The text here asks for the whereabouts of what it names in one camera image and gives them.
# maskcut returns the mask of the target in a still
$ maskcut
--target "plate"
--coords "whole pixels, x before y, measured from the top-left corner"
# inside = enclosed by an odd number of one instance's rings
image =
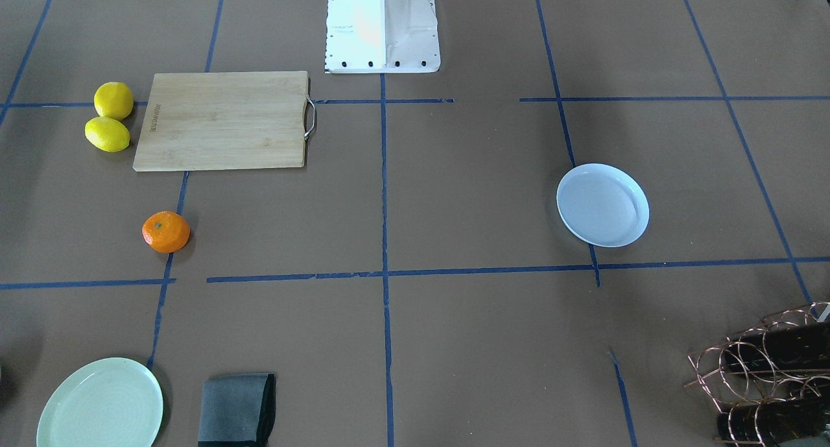
[[[631,176],[607,164],[570,170],[556,190],[556,205],[573,234],[605,248],[633,243],[648,225],[646,193]]]
[[[161,388],[146,367],[99,359],[54,391],[38,423],[38,447],[149,447],[162,406]]]

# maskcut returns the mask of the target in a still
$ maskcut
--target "gray cloth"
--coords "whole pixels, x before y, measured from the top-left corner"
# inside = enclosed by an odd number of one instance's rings
[[[274,427],[274,375],[217,377],[202,386],[202,447],[263,447]]]

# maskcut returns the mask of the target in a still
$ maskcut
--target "wooden cutting board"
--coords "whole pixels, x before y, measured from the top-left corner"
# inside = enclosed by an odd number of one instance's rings
[[[298,168],[308,72],[156,74],[133,169]]]

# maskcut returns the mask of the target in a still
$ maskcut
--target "blue tape line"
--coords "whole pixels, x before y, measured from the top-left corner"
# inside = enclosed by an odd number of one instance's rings
[[[771,96],[619,96],[619,97],[562,97],[564,102],[581,101],[826,101],[830,95],[771,95]],[[521,103],[552,103],[556,97],[522,97]]]
[[[597,279],[597,287],[602,287],[602,280],[599,278],[599,264],[597,263],[597,252],[593,250],[593,244],[587,246],[587,251],[591,253],[591,265],[593,266],[593,274]]]
[[[795,258],[797,263],[830,263],[830,256],[818,258]]]
[[[382,276],[383,272],[335,272],[335,273],[293,273],[284,275],[211,276],[209,284],[232,284],[232,282],[287,282],[291,280],[327,280],[335,278],[370,278]]]
[[[14,94],[18,91],[18,86],[20,86],[20,80],[23,78],[23,71],[26,69],[26,65],[29,63],[29,57],[32,56],[32,50],[35,48],[35,43],[38,42],[38,36],[41,35],[41,29],[43,28],[43,22],[47,19],[47,14],[49,13],[49,9],[51,7],[51,1],[47,0],[47,2],[43,5],[43,10],[41,11],[41,16],[38,19],[38,26],[35,27],[34,33],[32,33],[32,39],[29,41],[29,46],[26,48],[26,53],[23,54],[23,59],[20,62],[20,67],[18,68],[17,74],[15,74],[14,80],[12,81],[12,88],[9,89],[8,96],[6,96],[6,104],[3,107],[3,110],[0,111],[0,125],[3,124],[3,121],[6,119],[6,113],[8,113],[9,104],[12,103],[14,99]]]
[[[728,96],[732,101],[821,101],[830,99],[830,95],[792,95],[792,96]]]
[[[184,196],[187,195],[187,179],[190,178],[190,172],[185,171],[182,175],[182,186],[178,189],[178,204],[176,204],[176,213],[182,214],[184,209]]]
[[[85,282],[32,282],[31,284],[0,284],[0,290],[33,290],[40,288],[92,288],[92,287],[128,287],[128,285],[160,285],[163,279],[144,280],[94,280]]]
[[[167,255],[167,263],[164,264],[164,278],[161,282],[161,288],[158,290],[158,305],[156,306],[156,318],[153,327],[153,350],[150,353],[150,358],[147,359],[147,369],[153,370],[153,363],[155,361],[155,350],[158,345],[158,334],[161,332],[161,308],[164,307],[164,301],[167,299],[167,287],[172,283],[170,280],[170,269],[172,269],[173,252]]]
[[[830,257],[796,258],[800,263],[830,263]],[[662,261],[661,263],[605,263],[552,265],[531,267],[477,267],[477,269],[411,269],[389,270],[388,276],[430,276],[430,275],[478,275],[486,273],[529,273],[529,272],[572,272],[584,270],[626,270],[626,269],[678,269],[678,267],[729,267],[742,265],[773,265],[789,263],[788,258],[726,259],[717,261]],[[249,276],[211,276],[209,284],[225,282],[277,282],[290,280],[336,279],[336,278],[376,278],[383,276],[383,271],[374,272],[332,272],[332,273],[296,273],[284,275],[249,275]]]
[[[576,166],[576,161],[573,158],[573,148],[571,146],[570,133],[568,131],[568,121],[565,119],[565,108],[562,104],[562,94],[560,93],[560,81],[556,76],[556,65],[554,65],[554,53],[551,51],[551,41],[548,39],[548,27],[545,25],[545,15],[542,13],[542,2],[536,0],[536,12],[539,14],[539,26],[542,27],[542,38],[545,39],[545,52],[548,54],[548,67],[551,69],[551,80],[554,83],[554,92],[556,93],[556,104],[560,111],[560,121],[562,121],[562,132],[565,136],[565,144],[568,147],[568,158],[570,158],[571,165]]]
[[[315,99],[314,104],[379,104],[379,99]]]
[[[455,103],[452,98],[399,98],[399,99],[315,99],[314,104],[414,104],[414,103]]]
[[[675,269],[676,267],[723,267],[738,265],[769,265],[789,263],[788,258],[768,259],[731,259],[722,261],[668,261],[667,263],[605,263],[600,264],[602,270],[626,269]]]
[[[709,46],[706,45],[706,40],[703,39],[703,32],[700,30],[700,25],[697,24],[697,18],[694,17],[694,12],[691,9],[691,4],[689,0],[683,0],[685,4],[685,8],[689,12],[689,16],[691,18],[691,23],[694,25],[694,30],[697,32],[697,37],[700,39],[700,45],[703,46],[703,51],[706,53],[706,59],[709,60],[709,66],[712,68],[712,72],[715,74],[715,80],[717,80],[718,88],[720,88],[721,94],[723,94],[724,98],[726,99],[726,108],[729,110],[729,116],[732,118],[732,123],[735,125],[735,130],[738,131],[738,137],[741,138],[741,145],[744,146],[744,152],[746,154],[747,160],[749,160],[750,167],[752,168],[752,172],[755,175],[755,180],[758,183],[759,189],[761,189],[762,195],[764,195],[764,201],[767,204],[768,210],[770,210],[770,215],[773,217],[773,223],[776,224],[776,230],[781,238],[781,243],[783,244],[783,248],[787,253],[787,258],[789,259],[790,263],[792,264],[792,272],[795,273],[795,278],[798,281],[798,287],[801,288],[801,293],[804,296],[804,300],[807,304],[812,303],[812,296],[810,296],[809,291],[807,290],[807,286],[804,284],[804,279],[801,278],[801,271],[798,270],[798,264],[796,263],[794,256],[792,255],[792,250],[789,248],[789,243],[787,242],[787,237],[783,232],[783,228],[781,227],[781,223],[779,222],[779,217],[777,217],[776,209],[773,207],[773,202],[770,199],[770,195],[767,193],[767,189],[764,185],[764,180],[761,179],[760,171],[758,170],[758,166],[755,164],[755,158],[752,156],[752,152],[750,151],[749,143],[746,142],[746,138],[744,137],[744,131],[741,128],[741,124],[738,122],[738,117],[735,115],[735,110],[732,108],[732,104],[729,101],[729,98],[726,94],[726,87],[724,87],[723,80],[720,78],[720,73],[718,72],[717,66],[715,66],[715,60],[712,59],[712,54],[709,52]]]
[[[478,267],[478,269],[392,270],[389,271],[389,276],[478,275],[481,273],[569,272],[575,270],[593,270],[593,266],[590,264],[581,264],[536,267]]]
[[[622,400],[622,409],[625,411],[625,422],[628,426],[628,438],[631,439],[631,447],[637,447],[637,433],[634,432],[634,420],[631,418],[631,407],[628,406],[628,393],[625,390],[625,380],[620,371],[620,364],[617,361],[617,356],[614,355],[614,350],[608,349],[608,355],[611,356],[611,361],[614,363],[614,373],[617,375],[617,387],[620,390],[620,399]]]
[[[640,97],[562,97],[565,102],[579,101],[723,101],[722,96],[640,96]],[[554,102],[557,98],[524,97],[521,103]]]
[[[147,106],[146,101],[136,101],[136,106]],[[72,101],[67,103],[12,103],[9,108],[89,108],[95,106],[91,101]]]
[[[392,402],[392,325],[389,316],[389,255],[388,255],[388,170],[386,170],[386,75],[380,75],[380,175],[382,179],[381,204],[383,213],[383,234],[381,253],[383,261],[383,340],[386,356],[386,445],[395,445],[395,416]]]
[[[205,72],[210,72],[211,63],[213,63],[213,48],[216,46],[216,37],[219,35],[219,21],[222,19],[222,6],[225,0],[219,0],[216,6],[216,19],[213,20],[213,34],[210,37],[210,48],[207,49],[207,62],[205,62]]]

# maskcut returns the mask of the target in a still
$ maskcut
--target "cutting board handle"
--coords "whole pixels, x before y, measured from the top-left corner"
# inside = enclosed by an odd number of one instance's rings
[[[304,136],[304,137],[305,137],[305,140],[306,140],[306,141],[308,141],[309,136],[311,135],[311,133],[312,133],[312,132],[314,132],[314,129],[317,127],[317,107],[316,107],[316,106],[314,106],[314,102],[313,102],[313,101],[311,101],[311,97],[309,97],[308,95],[306,95],[306,96],[305,96],[305,99],[306,99],[306,101],[308,101],[308,102],[309,102],[309,104],[311,105],[311,127],[309,127],[309,128],[305,131],[305,136]]]

